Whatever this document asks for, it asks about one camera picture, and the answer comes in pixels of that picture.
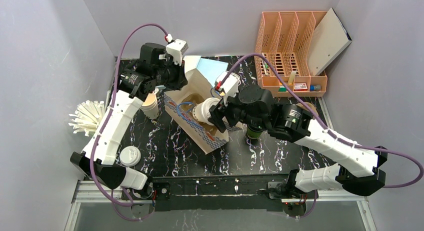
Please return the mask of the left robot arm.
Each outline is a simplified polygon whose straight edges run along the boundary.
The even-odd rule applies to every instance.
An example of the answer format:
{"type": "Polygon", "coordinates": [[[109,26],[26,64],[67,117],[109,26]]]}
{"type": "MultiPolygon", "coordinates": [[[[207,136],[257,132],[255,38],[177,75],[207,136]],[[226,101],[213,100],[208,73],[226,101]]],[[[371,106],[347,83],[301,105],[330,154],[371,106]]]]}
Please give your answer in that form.
{"type": "Polygon", "coordinates": [[[181,39],[166,46],[151,42],[142,45],[135,67],[118,72],[117,91],[99,127],[83,150],[71,155],[71,163],[111,190],[142,190],[151,179],[132,167],[116,164],[116,154],[131,120],[156,87],[179,91],[187,85],[183,60],[187,49],[187,42],[181,39]]]}

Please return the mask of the stack of white paper cups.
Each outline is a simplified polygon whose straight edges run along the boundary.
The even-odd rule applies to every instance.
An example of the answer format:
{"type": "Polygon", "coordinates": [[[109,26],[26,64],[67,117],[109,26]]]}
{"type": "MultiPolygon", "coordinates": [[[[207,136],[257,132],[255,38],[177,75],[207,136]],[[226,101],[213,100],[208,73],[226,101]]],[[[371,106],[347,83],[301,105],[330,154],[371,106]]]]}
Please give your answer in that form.
{"type": "Polygon", "coordinates": [[[144,115],[151,119],[157,119],[159,116],[158,99],[155,93],[149,93],[140,107],[144,115]]]}

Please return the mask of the green cup with black lid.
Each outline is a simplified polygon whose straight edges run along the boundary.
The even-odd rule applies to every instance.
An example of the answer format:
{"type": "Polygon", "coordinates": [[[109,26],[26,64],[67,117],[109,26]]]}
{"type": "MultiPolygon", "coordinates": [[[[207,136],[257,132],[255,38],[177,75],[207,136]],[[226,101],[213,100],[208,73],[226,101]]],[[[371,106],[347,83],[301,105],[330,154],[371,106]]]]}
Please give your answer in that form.
{"type": "Polygon", "coordinates": [[[260,136],[262,135],[262,133],[265,130],[266,129],[261,128],[261,127],[254,127],[254,126],[251,126],[251,125],[247,125],[246,136],[249,139],[256,140],[256,139],[260,138],[260,136]]]}

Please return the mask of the blue checkered paper bag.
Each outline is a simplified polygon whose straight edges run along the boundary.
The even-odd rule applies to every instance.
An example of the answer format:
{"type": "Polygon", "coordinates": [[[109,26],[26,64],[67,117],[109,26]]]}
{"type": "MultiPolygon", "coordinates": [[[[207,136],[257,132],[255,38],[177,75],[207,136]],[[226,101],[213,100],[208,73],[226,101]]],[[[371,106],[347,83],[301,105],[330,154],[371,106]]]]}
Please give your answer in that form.
{"type": "Polygon", "coordinates": [[[223,119],[226,130],[220,132],[208,121],[209,108],[222,98],[212,94],[211,89],[215,81],[224,76],[229,64],[200,55],[187,55],[183,61],[188,84],[181,90],[164,93],[165,110],[200,149],[209,154],[229,141],[229,132],[243,129],[241,123],[231,127],[223,119]]]}

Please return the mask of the single white paper cup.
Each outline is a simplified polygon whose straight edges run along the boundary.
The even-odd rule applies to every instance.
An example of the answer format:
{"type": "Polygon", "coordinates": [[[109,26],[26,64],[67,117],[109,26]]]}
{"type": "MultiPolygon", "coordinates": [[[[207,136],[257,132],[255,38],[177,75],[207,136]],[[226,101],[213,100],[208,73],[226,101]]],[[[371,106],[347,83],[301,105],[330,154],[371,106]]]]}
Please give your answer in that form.
{"type": "Polygon", "coordinates": [[[206,123],[210,126],[213,126],[213,124],[209,121],[209,118],[211,117],[209,109],[212,106],[217,105],[219,101],[219,98],[210,97],[205,99],[203,102],[197,104],[192,110],[193,118],[198,122],[206,123]]]}

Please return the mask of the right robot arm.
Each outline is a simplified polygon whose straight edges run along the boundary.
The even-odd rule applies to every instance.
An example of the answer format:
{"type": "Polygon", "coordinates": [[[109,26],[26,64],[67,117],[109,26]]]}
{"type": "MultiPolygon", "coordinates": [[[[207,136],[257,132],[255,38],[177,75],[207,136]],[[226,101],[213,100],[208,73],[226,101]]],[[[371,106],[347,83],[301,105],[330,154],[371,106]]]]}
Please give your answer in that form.
{"type": "Polygon", "coordinates": [[[319,189],[342,189],[366,197],[385,186],[386,173],[380,170],[387,160],[385,154],[367,151],[352,142],[342,143],[342,136],[331,136],[311,112],[294,104],[276,103],[271,92],[258,85],[214,101],[207,112],[208,122],[221,132],[243,123],[254,132],[265,131],[333,160],[333,165],[324,168],[290,171],[285,183],[267,189],[273,197],[297,197],[319,189]]]}

